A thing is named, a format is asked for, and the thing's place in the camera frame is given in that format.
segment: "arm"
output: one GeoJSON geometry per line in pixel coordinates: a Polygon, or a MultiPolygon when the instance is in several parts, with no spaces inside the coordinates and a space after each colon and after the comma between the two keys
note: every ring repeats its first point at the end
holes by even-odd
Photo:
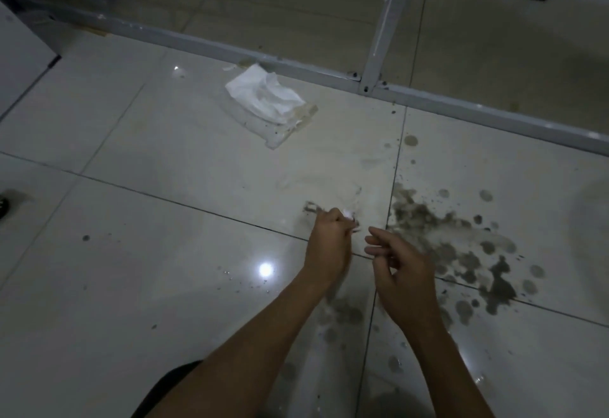
{"type": "Polygon", "coordinates": [[[493,412],[442,323],[433,266],[414,246],[370,227],[375,283],[383,307],[408,339],[429,388],[435,413],[443,417],[492,418],[493,412]],[[394,274],[391,267],[397,268],[394,274]]]}
{"type": "Polygon", "coordinates": [[[319,212],[292,283],[170,391],[150,418],[254,416],[301,327],[346,270],[354,226],[337,209],[319,212]]]}

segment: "left hand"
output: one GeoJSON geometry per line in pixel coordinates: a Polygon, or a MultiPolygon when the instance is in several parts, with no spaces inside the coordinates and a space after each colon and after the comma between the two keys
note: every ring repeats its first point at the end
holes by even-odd
{"type": "Polygon", "coordinates": [[[351,262],[351,235],[357,226],[338,208],[317,212],[306,248],[303,271],[321,284],[331,285],[351,262]]]}

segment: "hand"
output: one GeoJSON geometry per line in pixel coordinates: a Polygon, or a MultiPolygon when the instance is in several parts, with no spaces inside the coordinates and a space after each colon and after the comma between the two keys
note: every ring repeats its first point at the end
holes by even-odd
{"type": "Polygon", "coordinates": [[[387,230],[370,227],[364,251],[375,258],[375,284],[381,303],[409,337],[442,326],[435,295],[434,267],[417,249],[387,230]],[[390,267],[396,268],[393,275],[390,267]]]}
{"type": "Polygon", "coordinates": [[[306,248],[303,271],[321,284],[333,284],[351,262],[351,235],[356,225],[338,208],[318,211],[306,248]]]}

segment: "forearm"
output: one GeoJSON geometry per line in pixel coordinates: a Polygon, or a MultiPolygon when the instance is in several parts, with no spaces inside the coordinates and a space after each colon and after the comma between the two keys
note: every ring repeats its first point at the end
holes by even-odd
{"type": "Polygon", "coordinates": [[[188,375],[151,418],[254,416],[326,285],[304,269],[261,313],[188,375]],[[239,400],[235,400],[238,391],[239,400]]]}
{"type": "Polygon", "coordinates": [[[491,409],[441,321],[407,337],[425,376],[438,418],[492,418],[491,409]]]}

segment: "crumpled tissue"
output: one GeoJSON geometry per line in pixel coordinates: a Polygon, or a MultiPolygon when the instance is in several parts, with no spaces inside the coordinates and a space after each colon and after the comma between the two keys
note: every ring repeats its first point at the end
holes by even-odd
{"type": "Polygon", "coordinates": [[[275,149],[316,113],[296,91],[279,83],[277,74],[255,63],[226,85],[228,94],[248,113],[231,108],[229,113],[244,128],[265,139],[275,149]]]}

